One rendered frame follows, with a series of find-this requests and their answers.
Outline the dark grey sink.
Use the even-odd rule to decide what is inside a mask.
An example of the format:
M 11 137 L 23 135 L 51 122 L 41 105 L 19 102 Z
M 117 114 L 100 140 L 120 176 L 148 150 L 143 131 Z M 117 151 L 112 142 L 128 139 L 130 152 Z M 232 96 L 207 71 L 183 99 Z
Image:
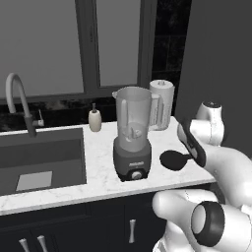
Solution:
M 82 127 L 0 136 L 0 196 L 86 183 Z

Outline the dark cupboard door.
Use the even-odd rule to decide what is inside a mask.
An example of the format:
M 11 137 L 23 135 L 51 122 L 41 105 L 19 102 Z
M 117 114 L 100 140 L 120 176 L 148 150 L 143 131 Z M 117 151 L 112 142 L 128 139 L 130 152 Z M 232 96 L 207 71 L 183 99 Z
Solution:
M 26 252 L 21 239 L 27 241 L 29 252 L 32 252 L 31 236 L 27 231 L 0 232 L 0 252 Z
M 153 252 L 155 244 L 163 236 L 166 221 L 158 218 L 153 210 L 154 193 L 125 198 L 124 202 L 124 252 Z M 129 243 L 130 220 L 136 220 L 135 242 Z
M 86 219 L 70 219 L 39 225 L 31 230 L 34 238 L 44 237 L 47 252 L 87 252 Z

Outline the grey curved tap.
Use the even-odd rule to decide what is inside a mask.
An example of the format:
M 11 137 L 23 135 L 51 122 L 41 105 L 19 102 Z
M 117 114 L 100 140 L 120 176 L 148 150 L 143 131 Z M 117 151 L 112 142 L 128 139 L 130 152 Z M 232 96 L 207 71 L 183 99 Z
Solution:
M 14 104 L 14 99 L 13 99 L 13 87 L 14 86 L 17 86 L 18 90 L 19 90 L 19 95 L 20 95 L 20 99 L 21 99 L 21 103 L 22 103 L 22 107 L 23 107 L 23 111 L 24 111 L 24 119 L 25 119 L 28 133 L 32 138 L 34 138 L 36 136 L 35 127 L 36 126 L 43 127 L 44 120 L 42 118 L 40 118 L 37 121 L 34 121 L 32 119 L 32 115 L 31 115 L 29 105 L 27 102 L 26 93 L 25 93 L 23 83 L 22 83 L 19 75 L 15 74 L 15 73 L 10 73 L 6 79 L 5 93 L 6 93 L 6 100 L 7 100 L 9 112 L 11 114 L 14 114 L 16 112 L 16 106 Z

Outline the black blender lid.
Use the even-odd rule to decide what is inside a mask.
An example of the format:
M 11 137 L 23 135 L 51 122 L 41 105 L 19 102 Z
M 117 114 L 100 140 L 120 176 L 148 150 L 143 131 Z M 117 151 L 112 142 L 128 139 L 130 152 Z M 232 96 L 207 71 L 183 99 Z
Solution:
M 159 156 L 162 166 L 172 171 L 181 170 L 192 157 L 189 154 L 182 154 L 178 151 L 168 150 Z

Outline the dark framed window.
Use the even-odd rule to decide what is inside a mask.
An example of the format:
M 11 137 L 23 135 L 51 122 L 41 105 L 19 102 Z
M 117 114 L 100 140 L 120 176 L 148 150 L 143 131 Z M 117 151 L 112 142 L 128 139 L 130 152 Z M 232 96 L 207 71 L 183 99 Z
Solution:
M 158 0 L 0 0 L 0 104 L 107 97 L 151 81 Z

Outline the beige soap dispenser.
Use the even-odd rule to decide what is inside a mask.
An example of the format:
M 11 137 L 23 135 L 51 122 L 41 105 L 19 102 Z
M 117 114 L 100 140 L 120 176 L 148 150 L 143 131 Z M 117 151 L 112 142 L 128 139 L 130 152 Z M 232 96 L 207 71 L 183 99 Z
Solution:
M 98 132 L 101 129 L 101 114 L 96 109 L 95 103 L 93 103 L 93 108 L 89 112 L 89 126 L 93 132 Z

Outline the dark grey tall cabinet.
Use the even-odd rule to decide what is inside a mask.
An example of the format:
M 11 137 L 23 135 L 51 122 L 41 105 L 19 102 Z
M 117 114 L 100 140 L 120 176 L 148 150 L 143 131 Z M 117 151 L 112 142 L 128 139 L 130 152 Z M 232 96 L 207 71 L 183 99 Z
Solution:
M 193 0 L 175 118 L 222 105 L 224 144 L 252 158 L 252 0 Z

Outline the grey blender with clear jar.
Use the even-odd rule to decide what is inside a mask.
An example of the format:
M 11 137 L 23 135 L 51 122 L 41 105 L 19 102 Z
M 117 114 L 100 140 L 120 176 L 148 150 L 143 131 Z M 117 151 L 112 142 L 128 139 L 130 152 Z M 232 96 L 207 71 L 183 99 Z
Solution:
M 114 92 L 117 137 L 113 141 L 113 163 L 121 181 L 147 178 L 152 165 L 149 130 L 161 124 L 163 103 L 159 94 L 139 87 Z

